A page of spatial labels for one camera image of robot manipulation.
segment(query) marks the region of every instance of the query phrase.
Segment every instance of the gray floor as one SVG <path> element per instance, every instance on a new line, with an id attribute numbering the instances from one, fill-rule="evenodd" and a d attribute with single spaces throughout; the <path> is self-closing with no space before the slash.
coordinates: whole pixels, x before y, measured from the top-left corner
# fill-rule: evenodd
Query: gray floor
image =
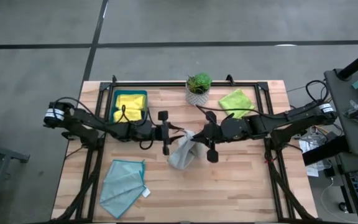
<path id="1" fill-rule="evenodd" d="M 101 0 L 0 0 L 0 44 L 90 43 Z M 358 40 L 358 1 L 110 0 L 102 42 Z M 88 49 L 0 50 L 0 145 L 31 154 L 12 163 L 0 196 L 0 223 L 48 220 L 67 142 L 42 127 L 49 101 L 77 98 Z M 358 45 L 99 49 L 90 80 L 182 80 L 209 72 L 242 80 L 285 80 L 287 90 L 347 65 Z M 319 97 L 320 87 L 312 86 Z M 304 90 L 291 104 L 310 101 Z M 329 180 L 310 178 L 319 217 L 341 221 L 321 205 Z M 349 221 L 338 187 L 324 195 L 329 211 Z"/>

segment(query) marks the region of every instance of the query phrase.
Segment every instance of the teal tray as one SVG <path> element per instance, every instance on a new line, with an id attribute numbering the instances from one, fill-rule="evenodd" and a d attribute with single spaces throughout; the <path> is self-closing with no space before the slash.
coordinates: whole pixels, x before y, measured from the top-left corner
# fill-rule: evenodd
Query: teal tray
<path id="1" fill-rule="evenodd" d="M 111 118 L 111 123 L 115 122 L 114 120 L 114 116 L 113 114 L 119 110 L 119 108 L 116 108 L 116 101 L 117 101 L 117 97 L 119 95 L 135 95 L 135 94 L 139 94 L 139 95 L 145 95 L 146 96 L 146 100 L 145 100 L 145 108 L 142 110 L 142 119 L 146 119 L 147 117 L 147 91 L 145 90 L 115 90 L 114 91 L 114 96 L 112 98 L 112 107 L 111 107 L 111 111 L 110 111 L 110 118 Z"/>

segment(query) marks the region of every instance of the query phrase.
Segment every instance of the black desk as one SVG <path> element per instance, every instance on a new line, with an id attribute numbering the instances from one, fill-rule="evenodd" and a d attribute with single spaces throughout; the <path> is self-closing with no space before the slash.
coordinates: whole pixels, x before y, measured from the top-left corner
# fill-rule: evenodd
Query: black desk
<path id="1" fill-rule="evenodd" d="M 351 87 L 351 85 L 358 79 L 358 72 L 353 74 L 351 80 L 348 82 L 338 79 L 335 71 L 327 71 L 324 73 L 324 76 L 326 77 L 329 91 L 333 97 L 333 102 L 346 136 L 348 150 L 350 151 L 339 153 L 336 156 L 337 162 L 341 165 L 342 174 L 358 171 L 358 123 L 345 117 L 343 114 L 348 110 L 350 100 L 358 103 L 358 90 Z M 350 197 L 349 188 L 346 184 L 344 175 L 342 175 L 342 179 L 346 194 Z M 358 214 L 358 207 L 354 206 L 354 204 L 351 206 Z"/>

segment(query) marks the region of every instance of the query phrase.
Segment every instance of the yellow towel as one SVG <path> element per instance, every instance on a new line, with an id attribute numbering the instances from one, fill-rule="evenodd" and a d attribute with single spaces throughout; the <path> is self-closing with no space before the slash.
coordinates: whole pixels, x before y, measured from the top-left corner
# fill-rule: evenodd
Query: yellow towel
<path id="1" fill-rule="evenodd" d="M 145 95 L 141 94 L 121 94 L 117 97 L 116 108 L 120 110 L 125 105 L 126 109 L 142 110 L 144 109 L 145 99 Z"/>
<path id="2" fill-rule="evenodd" d="M 122 110 L 114 112 L 114 122 L 117 122 L 121 118 L 121 116 Z M 129 119 L 129 121 L 138 121 L 142 119 L 142 113 L 140 112 L 140 110 L 126 109 L 125 116 Z M 119 122 L 128 122 L 128 120 L 125 117 L 122 117 Z"/>

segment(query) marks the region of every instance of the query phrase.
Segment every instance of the wooden tabletop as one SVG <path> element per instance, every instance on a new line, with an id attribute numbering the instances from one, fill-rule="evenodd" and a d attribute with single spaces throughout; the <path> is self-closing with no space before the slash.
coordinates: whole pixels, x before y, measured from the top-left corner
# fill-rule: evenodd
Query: wooden tabletop
<path id="1" fill-rule="evenodd" d="M 274 113 L 289 110 L 290 105 L 284 82 L 281 80 L 267 82 Z M 80 96 L 80 101 L 93 111 L 96 107 L 99 83 L 84 82 Z M 241 88 L 256 106 L 255 91 L 251 87 L 212 87 L 209 101 L 205 106 L 220 108 L 218 100 L 236 88 Z M 206 123 L 205 115 L 185 101 L 183 87 L 116 89 L 146 90 L 148 106 L 156 123 L 159 123 L 158 111 L 163 110 L 169 112 L 168 121 L 173 125 L 196 133 L 201 131 Z M 225 112 L 216 112 L 216 115 L 218 123 L 226 117 Z M 79 141 L 72 141 L 69 143 L 67 153 L 79 147 Z M 176 147 L 177 142 L 170 146 L 171 153 Z M 176 170 L 167 164 L 167 156 L 162 154 L 162 143 L 154 142 L 151 149 L 143 151 L 139 148 L 139 143 L 122 143 L 108 136 L 104 146 L 94 222 L 277 221 L 269 170 L 264 160 L 263 140 L 217 144 L 216 150 L 219 151 L 218 163 L 208 162 L 205 156 L 195 159 L 186 170 Z M 291 190 L 307 211 L 316 217 L 317 213 L 301 152 L 288 148 L 283 151 L 283 157 Z M 65 161 L 52 218 L 61 215 L 78 193 L 85 158 L 86 149 L 83 149 Z M 116 220 L 99 205 L 103 179 L 113 159 L 145 160 L 145 183 L 151 191 L 147 198 L 140 196 L 120 220 Z M 282 192 L 280 198 L 283 210 L 287 214 Z M 87 200 L 89 198 L 86 198 L 84 213 L 88 210 Z"/>

